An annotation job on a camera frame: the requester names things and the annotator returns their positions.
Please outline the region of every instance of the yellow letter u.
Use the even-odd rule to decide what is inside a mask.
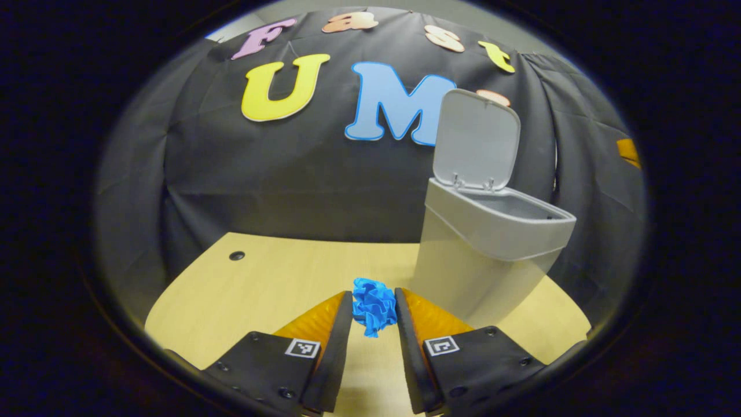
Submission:
[[[319,66],[326,61],[329,61],[329,55],[326,53],[294,59],[293,64],[299,67],[296,85],[290,96],[280,100],[268,99],[268,91],[273,82],[273,75],[283,68],[283,62],[271,62],[253,68],[247,73],[247,87],[242,97],[242,114],[249,120],[264,122],[283,119],[303,109],[314,95]]]

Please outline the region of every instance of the foam letter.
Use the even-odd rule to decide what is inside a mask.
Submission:
[[[489,42],[479,41],[479,45],[486,48],[486,53],[489,54],[489,59],[496,64],[497,67],[509,72],[514,73],[514,67],[512,65],[509,65],[506,61],[506,59],[509,59],[509,55],[504,53],[501,49],[499,49],[498,46],[495,44],[490,44]]]
[[[425,32],[427,32],[425,34],[427,39],[430,39],[430,42],[435,45],[442,46],[443,48],[454,52],[463,52],[465,50],[463,44],[458,42],[461,40],[458,35],[449,30],[428,24],[425,26]]]
[[[271,62],[253,68],[246,76],[247,87],[242,97],[242,114],[249,120],[264,122],[283,119],[303,109],[314,95],[319,66],[326,61],[329,61],[329,55],[326,53],[294,59],[293,64],[299,67],[296,85],[290,96],[281,100],[268,99],[268,91],[273,82],[273,75],[283,68],[283,62]]]
[[[378,26],[378,22],[373,20],[373,14],[368,12],[352,12],[334,16],[329,19],[322,32],[342,32],[347,29],[370,29]]]
[[[625,161],[635,165],[637,168],[641,168],[641,162],[638,160],[638,151],[632,139],[618,140],[617,151]]]
[[[357,62],[353,71],[360,75],[360,94],[355,122],[345,128],[348,139],[381,139],[384,131],[378,124],[380,107],[394,139],[401,140],[419,115],[419,125],[412,131],[412,140],[420,145],[435,146],[442,97],[456,87],[454,82],[428,75],[407,94],[402,80],[390,65]]]
[[[243,56],[250,55],[255,52],[259,52],[265,45],[262,41],[270,42],[277,38],[283,31],[284,27],[291,27],[296,24],[295,19],[284,20],[283,22],[277,22],[269,24],[268,26],[258,27],[257,29],[249,32],[247,40],[242,45],[242,49],[232,56],[232,60],[242,58]]]
[[[476,90],[476,94],[479,94],[481,97],[486,97],[493,102],[498,102],[500,105],[505,105],[507,107],[510,106],[509,99],[502,94],[494,93],[489,90]]]

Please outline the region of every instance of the lid hinge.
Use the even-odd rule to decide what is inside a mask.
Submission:
[[[461,187],[463,187],[463,180],[459,179],[458,174],[454,172],[453,173],[453,188],[457,190],[458,188],[461,188]]]
[[[486,191],[491,191],[492,188],[494,188],[494,178],[489,178],[489,181],[484,183],[484,189]]]

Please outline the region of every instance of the screw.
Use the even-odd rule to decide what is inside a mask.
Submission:
[[[291,391],[291,390],[289,390],[288,388],[285,388],[285,387],[284,388],[281,388],[280,390],[278,390],[278,394],[281,397],[288,398],[288,399],[291,399],[291,398],[293,398],[293,397],[296,396],[296,393],[295,392],[293,392],[293,391]]]

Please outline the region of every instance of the black backdrop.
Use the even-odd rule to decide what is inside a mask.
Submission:
[[[4,82],[11,92],[4,158],[11,250],[4,266],[12,274],[4,307],[12,320],[4,384],[12,395],[4,397],[4,414],[219,414],[138,356],[101,316],[82,277],[96,275],[89,202],[101,138],[152,68],[247,7],[232,4],[205,20],[208,27],[182,32],[221,6],[28,2],[11,9]],[[596,347],[609,345],[603,355],[518,414],[730,414],[735,251],[723,244],[734,232],[737,174],[724,124],[735,102],[731,14],[714,3],[499,7],[555,28],[628,109],[637,135],[652,138],[640,150],[657,213],[645,285],[634,299],[642,308]],[[112,320],[126,330],[125,321]]]
[[[364,10],[380,24],[322,32],[331,17]],[[509,98],[522,129],[508,186],[576,215],[549,275],[594,326],[604,324],[639,259],[646,196],[642,172],[616,144],[642,138],[587,76],[556,57],[518,53],[408,10],[346,7],[294,17],[263,50],[234,61],[246,33],[222,44],[199,40],[148,82],[116,126],[95,187],[96,242],[104,276],[136,317],[143,321],[166,284],[227,232],[419,242],[434,149],[414,144],[412,128],[392,139],[383,116],[380,140],[344,137],[360,89],[350,68],[372,61],[394,68],[408,92],[435,74]],[[429,42],[427,24],[452,30],[466,51]],[[516,72],[497,68],[479,40],[499,45]],[[296,79],[292,61],[314,53],[331,59],[305,108],[268,122],[242,116],[250,69],[283,62],[270,86],[271,99],[282,99]]]

